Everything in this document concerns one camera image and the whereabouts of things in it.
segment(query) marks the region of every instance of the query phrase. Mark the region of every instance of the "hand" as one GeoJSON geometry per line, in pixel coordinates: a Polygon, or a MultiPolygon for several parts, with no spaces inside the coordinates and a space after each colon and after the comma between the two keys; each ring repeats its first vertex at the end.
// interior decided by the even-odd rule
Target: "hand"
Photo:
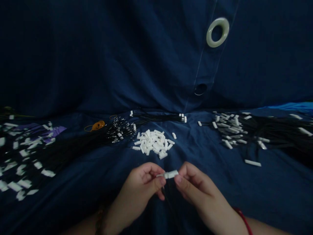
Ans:
{"type": "Polygon", "coordinates": [[[161,188],[166,184],[166,179],[156,178],[164,172],[154,163],[145,163],[131,171],[104,220],[105,235],[119,234],[130,226],[142,214],[154,194],[164,201],[161,188]]]}
{"type": "Polygon", "coordinates": [[[184,199],[196,207],[204,224],[215,235],[248,235],[242,218],[206,174],[188,162],[178,173],[175,176],[177,189],[184,199]]]}

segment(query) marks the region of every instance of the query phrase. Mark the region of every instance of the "blue fabric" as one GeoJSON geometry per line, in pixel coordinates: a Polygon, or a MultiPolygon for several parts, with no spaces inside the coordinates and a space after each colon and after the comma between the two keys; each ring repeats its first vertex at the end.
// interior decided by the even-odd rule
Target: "blue fabric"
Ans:
{"type": "Polygon", "coordinates": [[[312,7],[307,0],[4,0],[0,105],[46,117],[305,101],[312,7]],[[210,48],[207,29],[218,17],[230,33],[210,48]],[[197,96],[200,84],[207,90],[197,96]]]}
{"type": "MultiPolygon", "coordinates": [[[[275,109],[252,110],[256,115],[284,116],[288,112],[275,109]]],[[[262,167],[247,165],[242,157],[245,148],[229,150],[221,144],[215,130],[199,127],[197,121],[210,121],[212,112],[195,111],[186,114],[186,124],[175,122],[149,123],[139,129],[163,130],[167,137],[175,132],[176,144],[168,157],[159,160],[128,147],[104,147],[77,159],[42,190],[23,201],[14,200],[14,193],[0,194],[0,231],[2,234],[55,234],[96,210],[103,195],[116,195],[132,168],[145,162],[155,162],[166,171],[179,169],[189,161],[208,174],[232,206],[247,216],[259,219],[293,234],[313,232],[313,171],[280,150],[261,150],[262,167]]],[[[121,115],[129,117],[129,112],[121,115]]],[[[83,133],[82,127],[108,116],[87,116],[82,113],[51,120],[68,129],[59,138],[83,133]]],[[[186,234],[207,234],[194,208],[172,185],[170,199],[179,214],[186,234]]],[[[144,214],[127,234],[176,234],[168,205],[153,198],[144,214]]]]}

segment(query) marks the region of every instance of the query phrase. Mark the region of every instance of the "red string bracelet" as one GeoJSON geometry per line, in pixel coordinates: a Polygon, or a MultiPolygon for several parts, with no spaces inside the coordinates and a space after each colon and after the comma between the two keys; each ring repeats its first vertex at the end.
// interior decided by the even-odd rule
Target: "red string bracelet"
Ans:
{"type": "Polygon", "coordinates": [[[249,226],[249,224],[248,224],[248,222],[247,222],[247,220],[246,220],[244,214],[241,212],[241,210],[238,209],[238,208],[234,208],[234,207],[233,207],[233,209],[234,209],[234,210],[240,215],[240,217],[243,219],[243,221],[244,221],[244,223],[245,223],[245,225],[246,225],[246,227],[247,227],[247,230],[248,230],[249,235],[253,235],[252,230],[251,230],[251,228],[250,228],[250,226],[249,226]]]}

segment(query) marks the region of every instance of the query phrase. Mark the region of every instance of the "fingernail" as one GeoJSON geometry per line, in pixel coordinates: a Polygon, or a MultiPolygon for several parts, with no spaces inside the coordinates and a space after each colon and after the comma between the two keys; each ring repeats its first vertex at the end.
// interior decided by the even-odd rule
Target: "fingernail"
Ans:
{"type": "Polygon", "coordinates": [[[182,182],[183,178],[182,178],[180,175],[177,175],[177,176],[175,176],[174,180],[175,180],[175,182],[176,182],[177,184],[179,184],[179,183],[182,182]]]}
{"type": "Polygon", "coordinates": [[[166,184],[166,179],[163,177],[158,177],[158,178],[159,178],[161,185],[164,186],[166,184]]]}

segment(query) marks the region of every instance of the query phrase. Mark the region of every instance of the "white plastic ring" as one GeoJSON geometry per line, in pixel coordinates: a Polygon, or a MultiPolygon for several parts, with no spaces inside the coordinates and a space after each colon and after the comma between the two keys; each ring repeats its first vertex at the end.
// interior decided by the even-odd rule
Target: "white plastic ring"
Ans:
{"type": "Polygon", "coordinates": [[[220,46],[227,38],[229,33],[229,22],[226,18],[217,18],[212,22],[210,25],[208,32],[206,34],[206,42],[210,47],[218,47],[220,46]],[[222,37],[218,41],[213,41],[212,40],[212,31],[216,26],[221,26],[222,27],[222,37]]]}

